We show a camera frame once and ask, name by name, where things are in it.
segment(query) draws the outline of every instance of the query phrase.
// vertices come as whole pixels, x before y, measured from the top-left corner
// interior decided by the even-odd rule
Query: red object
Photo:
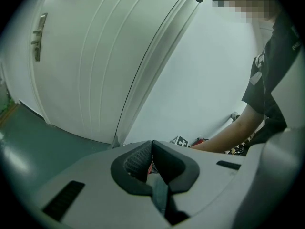
[[[207,140],[208,140],[208,139],[201,138],[201,139],[195,141],[195,142],[192,144],[192,146],[198,145],[198,144],[200,144],[200,143],[204,143],[204,142],[207,141]]]
[[[152,171],[152,166],[153,166],[153,163],[151,163],[151,165],[149,166],[147,174],[149,174]]]

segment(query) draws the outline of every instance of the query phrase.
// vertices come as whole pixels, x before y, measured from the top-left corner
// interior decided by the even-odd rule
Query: green floor
[[[47,125],[22,105],[0,127],[0,140],[3,168],[27,197],[77,160],[109,146]]]

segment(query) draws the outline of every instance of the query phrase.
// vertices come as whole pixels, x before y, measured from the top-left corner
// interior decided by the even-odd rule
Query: forearm
[[[208,152],[222,153],[241,144],[251,134],[252,133],[246,131],[238,122],[233,122],[210,140],[200,143],[192,148]]]

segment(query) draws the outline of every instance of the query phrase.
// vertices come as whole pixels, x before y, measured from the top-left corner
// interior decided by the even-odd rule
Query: silver door handle
[[[42,38],[42,31],[46,21],[48,13],[44,13],[40,16],[38,29],[34,30],[33,33],[36,35],[36,39],[31,41],[31,45],[35,45],[34,48],[34,56],[36,61],[40,61],[40,50],[41,50],[41,38]]]

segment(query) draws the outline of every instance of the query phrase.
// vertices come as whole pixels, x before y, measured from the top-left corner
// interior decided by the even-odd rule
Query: black rubber flap
[[[171,194],[188,191],[199,176],[199,166],[193,159],[158,141],[152,143],[152,155]]]
[[[152,187],[145,184],[152,159],[152,142],[147,141],[113,161],[112,178],[130,194],[152,196]]]

